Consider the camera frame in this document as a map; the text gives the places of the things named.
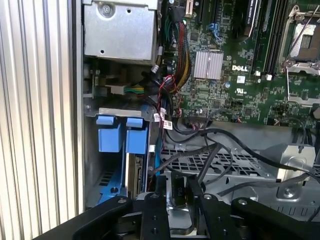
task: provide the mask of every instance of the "blue plastic tab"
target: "blue plastic tab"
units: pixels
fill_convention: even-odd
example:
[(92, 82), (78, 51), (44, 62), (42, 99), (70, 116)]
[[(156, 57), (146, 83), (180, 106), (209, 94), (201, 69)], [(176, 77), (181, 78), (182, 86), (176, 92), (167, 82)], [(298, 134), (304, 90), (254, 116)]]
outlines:
[(118, 153), (123, 145), (122, 125), (98, 130), (99, 152)]
[(114, 116), (98, 116), (97, 120), (95, 123), (97, 125), (113, 125), (115, 121)]
[(147, 149), (148, 128), (126, 131), (126, 149), (130, 154), (145, 154)]
[(144, 121), (143, 121), (142, 118), (131, 118), (131, 117), (128, 117), (126, 119), (126, 126), (130, 127), (130, 128), (139, 128), (139, 129), (141, 129), (143, 124), (144, 124)]

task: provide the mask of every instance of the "green circuit board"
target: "green circuit board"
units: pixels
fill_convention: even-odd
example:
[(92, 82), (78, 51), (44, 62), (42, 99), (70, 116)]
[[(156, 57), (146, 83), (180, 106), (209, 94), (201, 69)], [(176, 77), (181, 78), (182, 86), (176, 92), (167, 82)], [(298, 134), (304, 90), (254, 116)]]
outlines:
[[(320, 78), (306, 73), (290, 73), (289, 83), (287, 75), (277, 74), (272, 80), (254, 75), (255, 71), (263, 71), (271, 28), (274, 21), (275, 4), (267, 6), (265, 15), (268, 16), (260, 24), (263, 34), (259, 34), (259, 21), (251, 38), (243, 42), (236, 42), (232, 37), (232, 20), (235, 10), (235, 1), (218, 1), (217, 22), (222, 44), (217, 44), (212, 33), (207, 30), (211, 18), (211, 4), (213, 1), (204, 1), (203, 22), (197, 22), (197, 10), (192, 17), (185, 18), (188, 30), (188, 43), (194, 65), (197, 51), (220, 50), (223, 52), (223, 64), (220, 80), (196, 79), (191, 75), (187, 83), (174, 98), (175, 107), (179, 107), (182, 117), (191, 113), (208, 113), (212, 109), (228, 108), (239, 116), (242, 123), (275, 125), (277, 121), (284, 121), (289, 117), (302, 120), (307, 128), (314, 128), (315, 119), (311, 117), (311, 106), (301, 105), (288, 100), (289, 92), (292, 96), (302, 100), (320, 98)], [(299, 5), (301, 11), (313, 11), (316, 2), (320, 0), (289, 0), (286, 14)], [(255, 58), (255, 48), (259, 42), (259, 58)], [(232, 66), (242, 66), (247, 71), (233, 70)], [(217, 115), (216, 121), (230, 121), (230, 115)]]

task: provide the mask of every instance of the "motherboard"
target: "motherboard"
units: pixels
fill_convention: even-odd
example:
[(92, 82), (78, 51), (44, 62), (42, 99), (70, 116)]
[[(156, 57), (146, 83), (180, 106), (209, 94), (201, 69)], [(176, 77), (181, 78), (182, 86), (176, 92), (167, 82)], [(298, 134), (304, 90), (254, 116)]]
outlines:
[[(228, 109), (238, 122), (314, 128), (320, 116), (320, 0), (181, 0), (192, 74), (179, 117)], [(166, 53), (173, 53), (175, 43)], [(217, 114), (216, 121), (230, 121)]]

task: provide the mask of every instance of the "silver heatsink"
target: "silver heatsink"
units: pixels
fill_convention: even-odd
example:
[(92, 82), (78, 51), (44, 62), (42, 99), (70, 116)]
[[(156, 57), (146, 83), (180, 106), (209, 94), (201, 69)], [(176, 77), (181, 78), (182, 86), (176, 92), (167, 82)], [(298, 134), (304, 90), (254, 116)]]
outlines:
[(197, 51), (193, 77), (220, 80), (223, 60), (224, 53), (221, 51)]

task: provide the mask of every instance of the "aluminum frame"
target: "aluminum frame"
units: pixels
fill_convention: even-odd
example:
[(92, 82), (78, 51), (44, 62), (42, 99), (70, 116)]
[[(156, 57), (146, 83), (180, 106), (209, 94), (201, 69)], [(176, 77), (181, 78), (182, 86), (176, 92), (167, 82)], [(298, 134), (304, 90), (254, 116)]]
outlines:
[(79, 29), (80, 1), (0, 2), (0, 240), (33, 239), (83, 211), (73, 3)]

